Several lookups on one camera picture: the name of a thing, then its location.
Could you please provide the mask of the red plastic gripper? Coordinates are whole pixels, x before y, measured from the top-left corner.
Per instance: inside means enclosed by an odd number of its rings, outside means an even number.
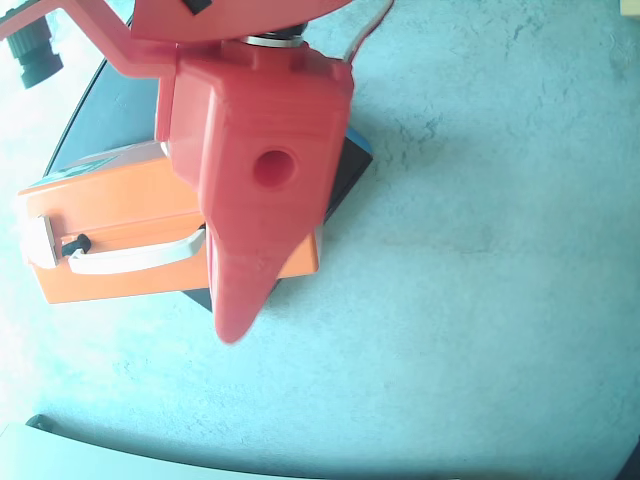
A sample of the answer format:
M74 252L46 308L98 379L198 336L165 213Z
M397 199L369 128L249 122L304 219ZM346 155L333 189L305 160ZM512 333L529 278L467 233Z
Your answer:
M351 69L308 45L178 51L169 157L220 242L299 242L324 218Z

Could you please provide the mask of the red fixed gripper finger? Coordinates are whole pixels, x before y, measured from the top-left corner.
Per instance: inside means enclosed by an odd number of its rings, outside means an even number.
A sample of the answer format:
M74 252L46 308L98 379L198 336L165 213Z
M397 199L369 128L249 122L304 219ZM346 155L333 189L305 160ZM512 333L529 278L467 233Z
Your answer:
M215 330L221 341L233 344L251 328L281 273L293 276L311 271L311 240L225 242L215 238L215 243L219 260Z

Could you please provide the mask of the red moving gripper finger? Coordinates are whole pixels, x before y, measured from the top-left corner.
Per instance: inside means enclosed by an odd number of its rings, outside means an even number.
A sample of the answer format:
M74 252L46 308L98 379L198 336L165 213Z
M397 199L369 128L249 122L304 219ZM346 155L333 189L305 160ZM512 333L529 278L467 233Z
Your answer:
M208 282L209 282L210 297L212 301L216 301L218 296L218 275L219 275L218 250L216 247L214 234L209 233L208 234Z

